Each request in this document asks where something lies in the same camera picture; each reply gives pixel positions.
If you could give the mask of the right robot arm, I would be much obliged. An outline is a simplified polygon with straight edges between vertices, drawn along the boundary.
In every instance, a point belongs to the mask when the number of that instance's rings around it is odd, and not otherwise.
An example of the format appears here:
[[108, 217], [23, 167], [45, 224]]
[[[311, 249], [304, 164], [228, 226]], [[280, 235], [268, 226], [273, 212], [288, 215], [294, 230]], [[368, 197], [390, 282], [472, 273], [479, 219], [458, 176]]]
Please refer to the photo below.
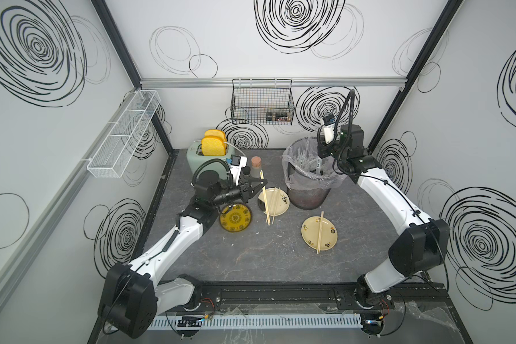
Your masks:
[[387, 258], [358, 278], [355, 298], [363, 308], [372, 308], [392, 287], [417, 272], [445, 264], [449, 226], [423, 212], [395, 185], [362, 146], [357, 137], [360, 133], [359, 126], [340, 130], [336, 124], [328, 124], [318, 129], [316, 138], [319, 157], [332, 157], [334, 170], [348, 176], [378, 204], [398, 235]]

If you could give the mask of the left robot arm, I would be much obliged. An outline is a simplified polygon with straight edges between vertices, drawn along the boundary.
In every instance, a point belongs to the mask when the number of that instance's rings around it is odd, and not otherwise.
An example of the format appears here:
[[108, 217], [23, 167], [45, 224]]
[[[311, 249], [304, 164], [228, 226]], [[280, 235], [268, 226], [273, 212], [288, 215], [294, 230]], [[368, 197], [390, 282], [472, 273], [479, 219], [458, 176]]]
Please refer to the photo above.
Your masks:
[[206, 234], [224, 205], [246, 203], [267, 185], [266, 179], [233, 177], [230, 170], [225, 173], [227, 184], [223, 185], [217, 172], [196, 170], [191, 181], [195, 194], [178, 214], [172, 229], [136, 259], [117, 263], [107, 272], [89, 343], [96, 343], [99, 335], [108, 333], [106, 325], [138, 338], [156, 315], [182, 305], [199, 305], [198, 280], [181, 275], [162, 282], [163, 276]]

